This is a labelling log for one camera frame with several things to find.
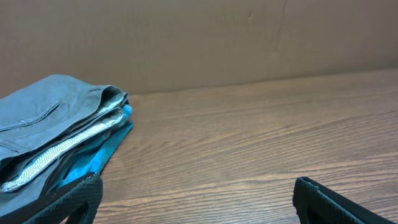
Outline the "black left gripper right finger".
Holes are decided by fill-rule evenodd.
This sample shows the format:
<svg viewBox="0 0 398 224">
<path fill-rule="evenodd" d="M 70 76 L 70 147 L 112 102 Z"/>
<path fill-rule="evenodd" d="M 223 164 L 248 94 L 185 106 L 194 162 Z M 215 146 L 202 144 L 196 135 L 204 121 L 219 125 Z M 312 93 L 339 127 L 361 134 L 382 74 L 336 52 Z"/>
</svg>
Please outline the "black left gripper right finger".
<svg viewBox="0 0 398 224">
<path fill-rule="evenodd" d="M 296 179 L 292 203 L 301 224 L 394 224 L 308 177 Z"/>
</svg>

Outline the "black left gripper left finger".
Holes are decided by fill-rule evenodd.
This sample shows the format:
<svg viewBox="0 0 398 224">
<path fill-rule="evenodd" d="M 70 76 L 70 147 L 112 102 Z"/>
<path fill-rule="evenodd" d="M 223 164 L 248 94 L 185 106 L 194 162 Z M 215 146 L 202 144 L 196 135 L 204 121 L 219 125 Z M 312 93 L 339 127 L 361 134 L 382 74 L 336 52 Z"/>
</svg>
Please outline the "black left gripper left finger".
<svg viewBox="0 0 398 224">
<path fill-rule="evenodd" d="M 87 173 L 63 187 L 1 217 L 1 223 L 90 224 L 103 198 L 103 181 Z"/>
</svg>

